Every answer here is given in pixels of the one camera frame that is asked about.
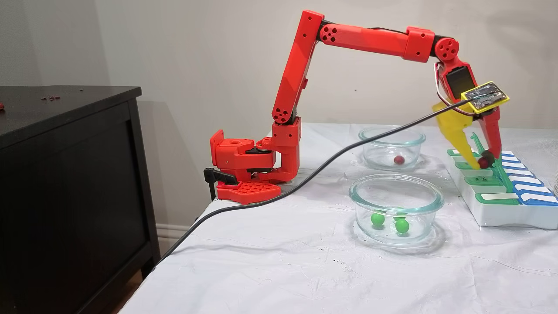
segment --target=black clamp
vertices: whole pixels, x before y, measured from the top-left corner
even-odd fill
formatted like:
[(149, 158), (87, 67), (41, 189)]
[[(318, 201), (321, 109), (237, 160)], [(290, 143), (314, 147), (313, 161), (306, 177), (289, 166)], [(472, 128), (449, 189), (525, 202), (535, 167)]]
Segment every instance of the black clamp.
[(215, 170), (214, 168), (205, 168), (204, 178), (205, 181), (209, 183), (209, 193), (211, 194), (211, 201), (213, 201), (216, 197), (214, 185), (215, 182), (223, 182), (226, 185), (238, 185), (237, 177), (226, 172)]

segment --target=red robotic arm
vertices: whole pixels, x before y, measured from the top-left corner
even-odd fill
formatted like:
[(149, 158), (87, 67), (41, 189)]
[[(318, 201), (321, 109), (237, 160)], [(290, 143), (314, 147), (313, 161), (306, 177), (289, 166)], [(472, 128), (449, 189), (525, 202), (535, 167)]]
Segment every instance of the red robotic arm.
[[(280, 189), (273, 183), (288, 182), (296, 176), (301, 134), (301, 119), (296, 116), (296, 108), (300, 93), (308, 82), (306, 73), (319, 41), (330, 46), (395, 55), (424, 63), (429, 57), (436, 57), (442, 63), (439, 69), (442, 86), (454, 103), (459, 101), (462, 92), (477, 86), (470, 65), (457, 57), (459, 43), (453, 38), (417, 27), (408, 27), (403, 33), (334, 24), (324, 20), (324, 15), (303, 11), (272, 111), (272, 136), (264, 137), (255, 145), (253, 140), (225, 139), (223, 130), (211, 138), (213, 165), (239, 181), (238, 185), (219, 183), (220, 199), (232, 199), (242, 204), (264, 201), (280, 194)], [(501, 142), (497, 108), (489, 115), (473, 119), (480, 121), (490, 152), (499, 157)], [(281, 153), (279, 168), (273, 168), (275, 152)]]

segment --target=circuit board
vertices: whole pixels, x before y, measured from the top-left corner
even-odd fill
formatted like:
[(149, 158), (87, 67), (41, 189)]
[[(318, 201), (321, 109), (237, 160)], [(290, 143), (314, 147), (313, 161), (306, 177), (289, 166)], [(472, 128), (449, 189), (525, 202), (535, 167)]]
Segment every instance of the circuit board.
[(461, 98), (474, 98), (470, 105), (475, 113), (490, 110), (509, 100), (509, 97), (494, 82), (488, 82), (470, 89), (462, 93)]

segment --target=black cable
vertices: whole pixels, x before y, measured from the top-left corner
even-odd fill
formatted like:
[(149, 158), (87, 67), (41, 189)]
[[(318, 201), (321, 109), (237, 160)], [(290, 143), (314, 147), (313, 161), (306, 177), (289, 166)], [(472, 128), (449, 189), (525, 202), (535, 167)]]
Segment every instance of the black cable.
[(395, 33), (407, 35), (407, 33), (405, 33), (405, 32), (396, 31), (396, 30), (392, 30), (390, 28), (383, 28), (383, 27), (370, 27), (369, 30), (385, 30), (385, 31), (390, 31), (390, 32), (395, 32)]
[(360, 142), (356, 142), (356, 143), (354, 143), (354, 144), (351, 144), (351, 145), (349, 145), (349, 146), (347, 146), (347, 147), (341, 149), (341, 150), (338, 151), (337, 153), (335, 153), (335, 155), (331, 156), (326, 162), (324, 162), (321, 166), (319, 166), (314, 172), (312, 172), (312, 174), (310, 174), (306, 179), (304, 179), (299, 185), (295, 186), (292, 190), (287, 191), (287, 192), (285, 192), (284, 194), (281, 194), (281, 195), (279, 195), (279, 196), (277, 196), (277, 197), (268, 199), (267, 201), (263, 201), (263, 202), (260, 202), (260, 203), (254, 203), (254, 204), (248, 204), (248, 205), (237, 205), (237, 206), (231, 206), (231, 207), (221, 208), (221, 209), (219, 209), (219, 210), (216, 210), (216, 211), (214, 211), (214, 212), (211, 212), (211, 213), (209, 213), (209, 214), (203, 216), (202, 218), (200, 218), (199, 220), (197, 220), (197, 221), (188, 229), (188, 231), (187, 231), (184, 235), (182, 235), (182, 237), (180, 237), (180, 239), (178, 239), (178, 241), (167, 251), (167, 253), (165, 253), (165, 254), (161, 257), (161, 259), (159, 260), (159, 262), (157, 263), (157, 265), (159, 265), (160, 262), (162, 262), (164, 259), (166, 259), (169, 255), (171, 255), (172, 252), (173, 252), (174, 250), (176, 250), (176, 248), (178, 248), (178, 246), (179, 246), (190, 234), (192, 234), (192, 232), (194, 232), (194, 230), (196, 230), (197, 227), (199, 227), (199, 226), (200, 226), (204, 221), (206, 221), (207, 219), (209, 219), (209, 218), (211, 218), (211, 217), (213, 217), (213, 216), (215, 216), (215, 215), (217, 215), (217, 214), (220, 214), (220, 213), (224, 213), (224, 212), (228, 212), (228, 211), (235, 211), (235, 210), (245, 210), (245, 209), (248, 209), (248, 208), (259, 207), (259, 206), (263, 206), (263, 205), (267, 205), (267, 204), (271, 204), (271, 203), (273, 203), (273, 202), (279, 201), (280, 199), (283, 199), (283, 198), (285, 198), (285, 197), (287, 197), (287, 196), (289, 196), (289, 195), (295, 193), (296, 191), (298, 191), (301, 187), (303, 187), (306, 183), (308, 183), (308, 181), (312, 180), (313, 177), (315, 177), (318, 173), (320, 173), (322, 170), (324, 170), (325, 167), (327, 167), (329, 164), (331, 164), (332, 161), (334, 161), (337, 157), (343, 155), (343, 154), (346, 153), (347, 151), (349, 151), (349, 150), (351, 150), (351, 149), (353, 149), (353, 148), (359, 147), (359, 146), (361, 146), (361, 145), (364, 145), (364, 144), (366, 144), (366, 143), (369, 143), (369, 142), (372, 142), (372, 141), (376, 141), (376, 140), (379, 140), (379, 139), (381, 139), (381, 138), (383, 138), (383, 137), (386, 137), (386, 136), (395, 134), (395, 133), (397, 133), (397, 132), (399, 132), (399, 131), (403, 131), (403, 130), (405, 130), (405, 129), (408, 129), (408, 128), (410, 128), (410, 127), (412, 127), (412, 126), (415, 126), (415, 125), (417, 125), (417, 124), (419, 124), (419, 123), (422, 123), (422, 122), (424, 122), (424, 121), (426, 121), (426, 120), (428, 120), (428, 119), (431, 119), (431, 118), (433, 118), (433, 117), (435, 117), (435, 116), (437, 116), (437, 115), (439, 115), (439, 114), (441, 114), (441, 113), (444, 113), (444, 112), (446, 112), (446, 111), (448, 111), (448, 110), (452, 110), (453, 108), (457, 108), (457, 107), (462, 106), (462, 105), (464, 105), (464, 104), (466, 104), (466, 103), (468, 103), (468, 102), (470, 102), (470, 101), (472, 101), (472, 100), (474, 100), (474, 99), (476, 99), (476, 98), (484, 97), (484, 96), (486, 96), (486, 95), (488, 95), (488, 94), (482, 94), (482, 95), (475, 96), (475, 97), (473, 97), (473, 98), (471, 98), (471, 99), (465, 99), (465, 100), (462, 100), (462, 101), (460, 101), (460, 102), (456, 102), (456, 103), (452, 104), (451, 106), (447, 106), (447, 107), (445, 107), (445, 108), (442, 108), (442, 109), (440, 109), (440, 110), (438, 110), (438, 111), (435, 111), (435, 112), (433, 112), (433, 113), (431, 113), (431, 114), (429, 114), (429, 115), (426, 115), (426, 116), (424, 116), (424, 117), (422, 117), (422, 118), (420, 118), (420, 119), (418, 119), (418, 120), (416, 120), (416, 121), (413, 121), (413, 122), (408, 123), (408, 124), (406, 124), (406, 125), (400, 126), (400, 127), (395, 128), (395, 129), (393, 129), (393, 130), (389, 130), (389, 131), (384, 132), (384, 133), (382, 133), (382, 134), (379, 134), (379, 135), (370, 137), (369, 139), (365, 139), (365, 140), (362, 140), (362, 141), (360, 141)]

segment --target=black dresser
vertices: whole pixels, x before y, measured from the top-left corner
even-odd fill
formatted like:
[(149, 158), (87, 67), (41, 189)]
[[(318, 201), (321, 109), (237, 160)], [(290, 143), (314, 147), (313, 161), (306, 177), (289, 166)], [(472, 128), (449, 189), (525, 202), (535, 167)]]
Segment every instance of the black dresser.
[(1, 314), (100, 313), (159, 260), (140, 95), (0, 87)]

